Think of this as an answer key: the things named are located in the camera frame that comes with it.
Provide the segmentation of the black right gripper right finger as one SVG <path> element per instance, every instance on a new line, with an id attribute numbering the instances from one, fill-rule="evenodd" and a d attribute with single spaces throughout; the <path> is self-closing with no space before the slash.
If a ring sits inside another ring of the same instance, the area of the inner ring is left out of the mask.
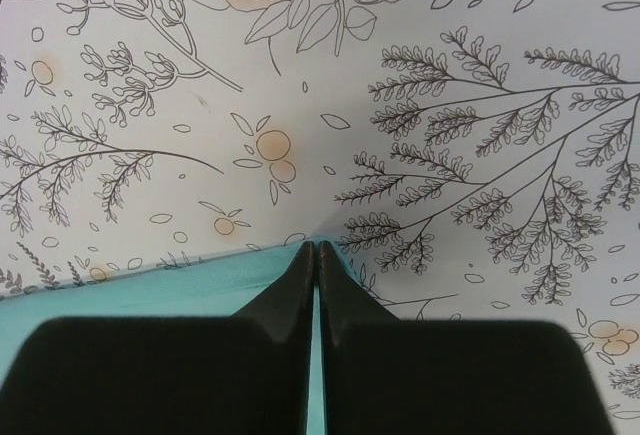
<path id="1" fill-rule="evenodd" d="M 609 434 L 578 345 L 538 320 L 403 320 L 319 244 L 330 434 Z"/>

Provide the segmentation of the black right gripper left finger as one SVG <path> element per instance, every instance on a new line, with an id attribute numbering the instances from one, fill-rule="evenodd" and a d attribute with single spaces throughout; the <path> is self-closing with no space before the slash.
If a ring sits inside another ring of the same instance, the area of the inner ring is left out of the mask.
<path id="1" fill-rule="evenodd" d="M 226 317 L 62 317 L 1 388 L 5 434 L 302 434 L 315 249 Z"/>

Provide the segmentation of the mint green t shirt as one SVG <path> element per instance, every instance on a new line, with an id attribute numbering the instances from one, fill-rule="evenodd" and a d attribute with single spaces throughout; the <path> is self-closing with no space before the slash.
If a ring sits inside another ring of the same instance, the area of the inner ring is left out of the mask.
<path id="1" fill-rule="evenodd" d="M 279 278 L 302 244 L 151 271 L 104 285 L 41 294 L 1 306 L 1 388 L 18 351 L 41 324 L 62 317 L 226 317 Z M 307 426 L 325 430 L 317 311 L 311 334 Z"/>

